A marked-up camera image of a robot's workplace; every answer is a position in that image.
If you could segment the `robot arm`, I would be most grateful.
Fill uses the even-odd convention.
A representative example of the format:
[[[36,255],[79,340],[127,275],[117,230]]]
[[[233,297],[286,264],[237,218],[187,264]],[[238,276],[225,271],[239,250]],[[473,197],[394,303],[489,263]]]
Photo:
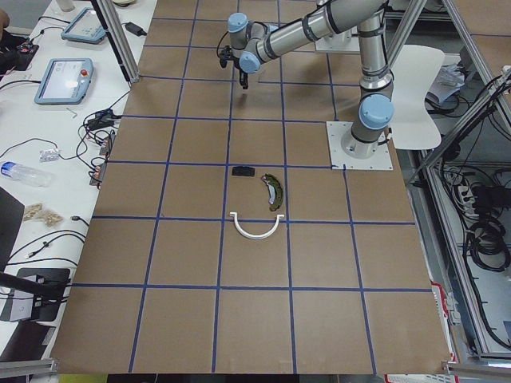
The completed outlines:
[[[239,83],[248,88],[249,75],[273,61],[324,37],[357,30],[361,64],[358,115],[341,139],[343,151],[355,159],[367,159],[379,145],[379,137],[394,115],[391,101],[394,75],[386,54],[383,1],[327,1],[292,22],[277,27],[251,20],[244,13],[228,17],[229,43],[219,46],[220,66],[231,62]]]

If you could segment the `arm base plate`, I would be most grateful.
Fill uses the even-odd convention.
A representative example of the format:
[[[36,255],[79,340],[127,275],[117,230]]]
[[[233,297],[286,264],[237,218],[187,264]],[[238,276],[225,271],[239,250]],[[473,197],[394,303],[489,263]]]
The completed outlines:
[[[327,121],[327,139],[334,170],[392,171],[385,134],[374,143],[362,143],[351,135],[350,121]]]

